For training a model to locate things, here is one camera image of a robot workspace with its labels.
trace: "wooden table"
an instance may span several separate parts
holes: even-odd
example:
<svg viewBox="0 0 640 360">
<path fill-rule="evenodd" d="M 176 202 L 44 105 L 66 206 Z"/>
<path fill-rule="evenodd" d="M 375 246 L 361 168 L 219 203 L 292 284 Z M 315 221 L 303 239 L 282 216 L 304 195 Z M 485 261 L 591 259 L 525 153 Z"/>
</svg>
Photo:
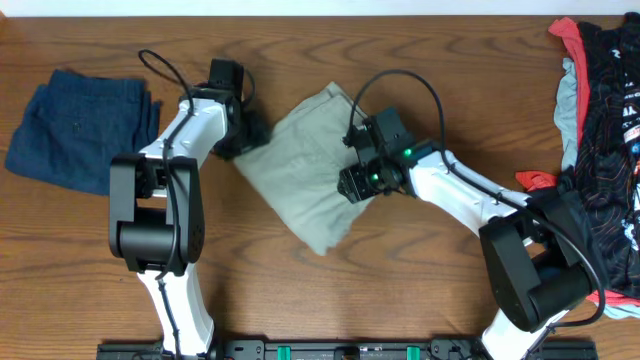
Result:
<svg viewBox="0 0 640 360">
<path fill-rule="evenodd" d="M 615 26 L 619 18 L 589 18 Z M 445 106 L 450 148 L 478 172 L 520 189 L 516 170 L 559 170 L 555 91 L 566 55 L 551 17 L 7 19 L 0 23 L 0 161 L 38 84 L 56 68 L 146 78 L 164 101 L 181 90 L 146 70 L 151 48 L 191 82 L 209 61 L 238 60 L 256 77 L 271 123 L 338 82 L 349 94 L 376 72 L 412 69 Z M 402 78 L 374 87 L 370 113 L 397 106 L 419 137 L 437 137 L 435 107 Z M 234 166 L 202 168 L 205 304 L 229 334 L 271 339 L 417 339 L 480 334 L 497 309 L 480 244 L 438 208 L 376 199 L 326 257 L 314 255 Z M 155 340 L 145 288 L 107 245 L 105 197 L 0 170 L 0 349 L 12 359 L 90 359 L 107 340 Z M 571 318 L 594 310 L 581 305 Z M 560 335 L 591 337 L 603 359 L 637 357 L 637 320 L 601 320 Z"/>
</svg>

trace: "black graphic t-shirt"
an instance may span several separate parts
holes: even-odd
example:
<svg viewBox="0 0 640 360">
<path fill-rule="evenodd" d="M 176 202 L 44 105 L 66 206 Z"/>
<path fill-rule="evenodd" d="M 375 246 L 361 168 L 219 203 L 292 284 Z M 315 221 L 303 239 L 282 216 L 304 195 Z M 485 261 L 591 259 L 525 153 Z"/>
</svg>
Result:
<svg viewBox="0 0 640 360">
<path fill-rule="evenodd" d="M 640 15 L 627 14 L 624 25 L 614 30 L 590 23 L 578 28 L 590 96 L 576 187 L 611 288 L 640 298 L 640 206 L 634 206 L 640 176 Z"/>
</svg>

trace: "blue denim cloth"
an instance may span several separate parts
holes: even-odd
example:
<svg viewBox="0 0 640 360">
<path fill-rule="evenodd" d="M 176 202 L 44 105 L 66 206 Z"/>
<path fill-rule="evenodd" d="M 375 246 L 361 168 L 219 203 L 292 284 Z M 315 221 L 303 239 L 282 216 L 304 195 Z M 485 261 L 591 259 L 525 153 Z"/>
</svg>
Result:
<svg viewBox="0 0 640 360">
<path fill-rule="evenodd" d="M 158 136 L 160 103 L 142 80 L 56 70 L 40 85 L 13 134 L 5 167 L 69 189 L 109 194 L 111 159 Z"/>
</svg>

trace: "cable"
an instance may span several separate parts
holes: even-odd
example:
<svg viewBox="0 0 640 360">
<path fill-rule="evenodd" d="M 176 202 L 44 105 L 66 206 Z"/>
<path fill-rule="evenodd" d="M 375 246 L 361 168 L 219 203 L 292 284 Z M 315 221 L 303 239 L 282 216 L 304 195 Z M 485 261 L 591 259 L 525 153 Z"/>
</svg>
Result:
<svg viewBox="0 0 640 360">
<path fill-rule="evenodd" d="M 449 160 L 447 159 L 447 155 L 446 155 L 446 151 L 447 151 L 447 146 L 446 146 L 446 128 L 445 128 L 444 110 L 442 108 L 442 103 L 440 101 L 440 97 L 438 96 L 438 94 L 436 93 L 434 88 L 423 77 L 421 77 L 420 75 L 418 75 L 418 74 L 416 74 L 416 73 L 414 73 L 412 71 L 404 70 L 404 69 L 390 69 L 390 70 L 386 70 L 386 71 L 380 72 L 377 75 L 375 75 L 374 77 L 372 77 L 371 80 L 369 80 L 362 87 L 362 89 L 360 89 L 360 91 L 358 92 L 358 95 L 356 96 L 356 98 L 355 98 L 355 100 L 353 102 L 353 105 L 351 106 L 351 115 L 349 117 L 349 129 L 347 130 L 347 134 L 343 138 L 344 143 L 347 146 L 351 145 L 351 136 L 352 136 L 352 133 L 353 133 L 353 117 L 355 115 L 356 108 L 358 106 L 358 103 L 360 102 L 360 99 L 364 95 L 365 91 L 369 88 L 369 86 L 371 86 L 378 79 L 380 79 L 381 77 L 386 76 L 386 75 L 405 75 L 405 76 L 409 76 L 409 77 L 411 77 L 411 78 L 413 78 L 415 80 L 418 80 L 420 83 L 422 83 L 422 85 L 424 85 L 429 90 L 429 92 L 433 96 L 433 100 L 435 101 L 436 106 L 438 107 L 438 120 L 439 120 L 439 124 L 440 124 L 440 144 L 441 144 L 440 154 L 442 156 L 442 162 L 444 163 L 444 165 L 446 166 L 448 171 L 450 171 L 451 173 L 453 173 L 454 175 L 459 177 L 465 183 L 473 186 L 478 191 L 481 191 L 481 192 L 485 193 L 486 195 L 491 196 L 496 201 L 502 202 L 502 203 L 504 203 L 504 204 L 506 204 L 506 205 L 518 210 L 518 211 L 523 212 L 524 214 L 529 216 L 531 219 L 536 221 L 538 224 L 540 224 L 540 226 L 542 226 L 542 227 L 546 228 L 547 230 L 551 231 L 552 233 L 554 233 L 557 236 L 558 239 L 564 241 L 571 248 L 571 250 L 573 250 L 573 252 L 575 252 L 575 254 L 578 255 L 578 257 L 580 258 L 580 260 L 584 264 L 584 267 L 586 268 L 589 276 L 591 277 L 592 282 L 595 285 L 595 288 L 598 291 L 599 302 L 598 302 L 598 307 L 597 307 L 595 313 L 591 317 L 589 317 L 587 319 L 584 319 L 584 320 L 552 324 L 552 325 L 549 326 L 550 331 L 552 331 L 553 329 L 558 328 L 558 327 L 575 327 L 575 326 L 589 325 L 589 324 L 592 324 L 592 323 L 596 322 L 598 319 L 600 319 L 600 317 L 604 313 L 604 308 L 605 308 L 605 304 L 606 304 L 606 298 L 605 298 L 605 294 L 604 294 L 604 287 L 602 286 L 602 282 L 600 281 L 600 278 L 598 277 L 598 274 L 596 273 L 595 269 L 593 268 L 591 262 L 588 260 L 587 256 L 585 255 L 585 252 L 581 249 L 581 245 L 579 245 L 573 239 L 571 239 L 569 236 L 567 236 L 566 233 L 564 232 L 564 230 L 562 230 L 557 225 L 547 221 L 546 219 L 542 218 L 541 216 L 539 216 L 538 214 L 534 213 L 533 211 L 525 208 L 524 206 L 521 206 L 520 204 L 517 204 L 517 203 L 515 203 L 515 202 L 513 202 L 513 201 L 511 201 L 511 200 L 509 200 L 507 198 L 504 198 L 502 196 L 502 193 L 494 193 L 491 190 L 485 189 L 483 186 L 477 184 L 473 180 L 471 180 L 471 179 L 467 178 L 466 176 L 464 176 L 463 174 L 461 174 L 455 168 L 455 164 L 451 164 L 449 162 Z"/>
<path fill-rule="evenodd" d="M 549 336 L 549 334 L 554 333 L 554 332 L 555 332 L 555 328 L 553 328 L 551 326 L 545 327 L 545 329 L 542 332 L 542 334 L 540 336 L 538 336 L 538 338 L 536 339 L 536 342 L 534 342 L 533 345 L 531 345 L 527 349 L 527 352 L 524 354 L 524 357 L 522 359 L 525 359 L 525 360 L 529 359 L 531 354 L 534 354 L 536 351 L 538 351 L 538 348 L 542 345 L 542 343 L 547 338 L 547 336 Z"/>
<path fill-rule="evenodd" d="M 171 72 L 174 74 L 177 80 L 169 78 L 167 75 L 165 75 L 164 73 L 154 68 L 144 58 L 144 54 L 149 54 L 155 57 L 156 59 L 158 59 L 164 65 L 166 65 L 167 68 L 169 68 L 169 70 L 171 70 Z M 171 253 L 169 254 L 167 265 L 164 267 L 164 269 L 162 269 L 160 274 L 156 276 L 156 280 L 161 280 L 169 272 L 170 265 L 171 263 L 173 263 L 173 259 L 175 259 L 176 253 L 178 252 L 178 246 L 180 244 L 180 216 L 178 214 L 178 201 L 176 198 L 176 192 L 173 184 L 173 174 L 171 173 L 171 169 L 169 167 L 169 161 L 168 161 L 169 149 L 171 149 L 173 144 L 173 139 L 175 139 L 175 137 L 178 135 L 178 133 L 180 132 L 180 129 L 182 129 L 182 127 L 187 123 L 187 121 L 189 121 L 189 119 L 193 117 L 195 107 L 193 105 L 193 95 L 189 90 L 189 86 L 187 85 L 187 82 L 184 80 L 184 78 L 180 75 L 178 70 L 176 70 L 176 68 L 170 62 L 168 62 L 162 56 L 156 54 L 155 52 L 149 49 L 142 49 L 138 51 L 138 58 L 140 58 L 140 61 L 142 61 L 145 67 L 149 68 L 154 73 L 171 81 L 174 84 L 182 85 L 185 91 L 185 94 L 187 95 L 187 99 L 189 100 L 189 110 L 187 111 L 187 115 L 178 123 L 178 125 L 173 129 L 173 131 L 171 131 L 171 134 L 169 134 L 169 136 L 166 139 L 164 139 L 163 147 L 162 147 L 162 167 L 165 173 L 165 177 L 167 179 L 166 190 L 167 190 L 167 196 L 171 201 L 171 213 L 172 213 L 171 215 L 173 216 L 173 240 L 171 242 Z"/>
<path fill-rule="evenodd" d="M 171 311 L 171 306 L 169 306 L 169 298 L 167 297 L 167 290 L 165 289 L 166 284 L 164 280 L 158 280 L 158 289 L 160 290 L 160 294 L 162 295 L 162 303 L 164 304 L 164 310 L 167 312 L 167 317 L 169 318 L 169 323 L 171 323 L 171 329 L 173 330 L 173 339 L 176 342 L 176 359 L 181 359 L 182 354 L 180 353 L 180 336 L 178 325 L 176 324 L 176 319 L 173 317 L 173 312 Z"/>
<path fill-rule="evenodd" d="M 149 54 L 155 57 L 156 59 L 158 59 L 163 64 L 165 64 L 167 68 L 169 68 L 169 70 L 171 70 L 171 72 L 175 75 L 177 80 L 168 78 L 164 73 L 161 73 L 156 68 L 154 68 L 144 58 L 144 54 Z M 162 167 L 164 169 L 165 177 L 167 179 L 167 187 L 166 187 L 167 196 L 171 201 L 171 213 L 173 217 L 173 240 L 171 242 L 171 252 L 169 254 L 169 259 L 167 260 L 167 264 L 164 266 L 164 269 L 162 269 L 160 274 L 156 276 L 156 280 L 158 281 L 158 288 L 160 289 L 160 293 L 162 294 L 162 302 L 164 303 L 164 309 L 167 312 L 167 317 L 169 318 L 169 322 L 171 323 L 171 328 L 173 329 L 173 338 L 176 342 L 176 359 L 179 360 L 181 359 L 179 330 L 178 330 L 176 321 L 173 318 L 173 312 L 171 311 L 171 307 L 169 306 L 169 299 L 167 298 L 165 283 L 162 280 L 169 272 L 170 265 L 173 263 L 173 259 L 175 258 L 176 253 L 178 252 L 178 246 L 180 244 L 180 217 L 178 214 L 178 201 L 176 197 L 176 191 L 173 184 L 173 174 L 171 173 L 171 168 L 169 167 L 169 149 L 171 149 L 172 147 L 173 139 L 175 139 L 175 137 L 178 135 L 178 133 L 180 132 L 182 127 L 187 123 L 187 121 L 189 121 L 189 119 L 193 117 L 195 107 L 193 104 L 193 95 L 189 90 L 189 86 L 187 85 L 184 78 L 180 75 L 178 70 L 176 70 L 176 68 L 173 65 L 171 65 L 170 62 L 168 62 L 162 56 L 156 54 L 155 52 L 149 49 L 140 50 L 138 52 L 138 58 L 140 58 L 140 61 L 142 61 L 145 67 L 149 68 L 154 73 L 159 74 L 163 78 L 168 79 L 173 83 L 179 83 L 180 85 L 182 85 L 185 91 L 185 94 L 187 95 L 187 99 L 189 100 L 189 109 L 187 110 L 187 115 L 185 115 L 185 117 L 171 131 L 171 134 L 169 134 L 169 136 L 163 141 Z"/>
</svg>

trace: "green clip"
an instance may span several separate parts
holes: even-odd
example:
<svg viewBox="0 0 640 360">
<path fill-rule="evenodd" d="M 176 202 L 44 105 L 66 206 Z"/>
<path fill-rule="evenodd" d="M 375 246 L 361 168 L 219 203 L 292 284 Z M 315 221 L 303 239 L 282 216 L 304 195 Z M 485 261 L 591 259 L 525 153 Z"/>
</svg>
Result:
<svg viewBox="0 0 640 360">
<path fill-rule="evenodd" d="M 291 348 L 288 346 L 278 346 L 278 360 L 291 360 Z"/>
<path fill-rule="evenodd" d="M 420 348 L 417 346 L 408 346 L 407 360 L 420 360 Z"/>
</svg>

